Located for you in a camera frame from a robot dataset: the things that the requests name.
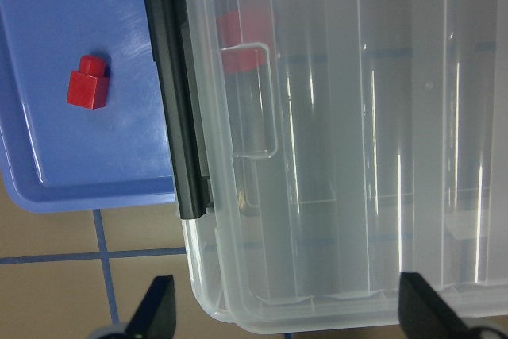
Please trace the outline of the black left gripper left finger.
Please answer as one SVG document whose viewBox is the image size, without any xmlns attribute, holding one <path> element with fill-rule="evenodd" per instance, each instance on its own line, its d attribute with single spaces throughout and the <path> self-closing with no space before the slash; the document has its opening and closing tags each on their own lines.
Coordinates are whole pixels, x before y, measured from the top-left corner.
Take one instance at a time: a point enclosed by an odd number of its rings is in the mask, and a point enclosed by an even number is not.
<svg viewBox="0 0 508 339">
<path fill-rule="evenodd" d="M 175 282 L 172 275 L 152 281 L 125 329 L 127 338 L 173 338 L 176 329 Z"/>
</svg>

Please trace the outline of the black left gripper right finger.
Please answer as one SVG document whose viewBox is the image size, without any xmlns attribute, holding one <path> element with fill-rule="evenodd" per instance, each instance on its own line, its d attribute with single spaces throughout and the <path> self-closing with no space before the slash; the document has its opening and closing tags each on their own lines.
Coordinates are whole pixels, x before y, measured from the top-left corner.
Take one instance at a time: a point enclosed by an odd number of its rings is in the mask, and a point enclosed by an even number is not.
<svg viewBox="0 0 508 339">
<path fill-rule="evenodd" d="M 406 338 L 476 338 L 476 333 L 417 272 L 400 274 L 398 320 Z"/>
</svg>

